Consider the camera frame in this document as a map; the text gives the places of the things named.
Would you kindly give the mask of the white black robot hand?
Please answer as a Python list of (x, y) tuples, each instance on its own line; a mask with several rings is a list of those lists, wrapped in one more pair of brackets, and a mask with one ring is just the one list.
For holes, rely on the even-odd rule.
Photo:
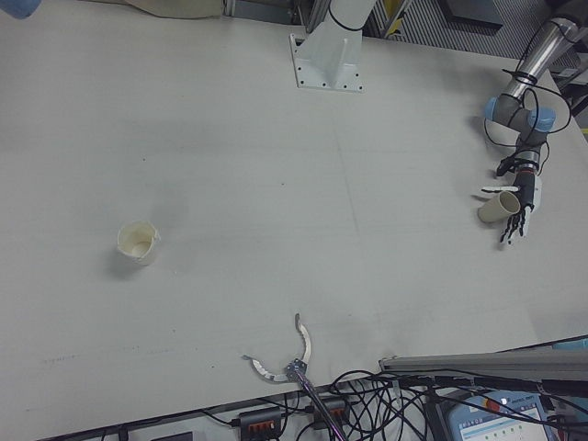
[(501, 245), (512, 245), (516, 236), (528, 235), (530, 220), (541, 205), (542, 180), (538, 173), (523, 169), (515, 173), (510, 186), (486, 186), (481, 192), (490, 198), (478, 208), (478, 218), (483, 223), (504, 222)]

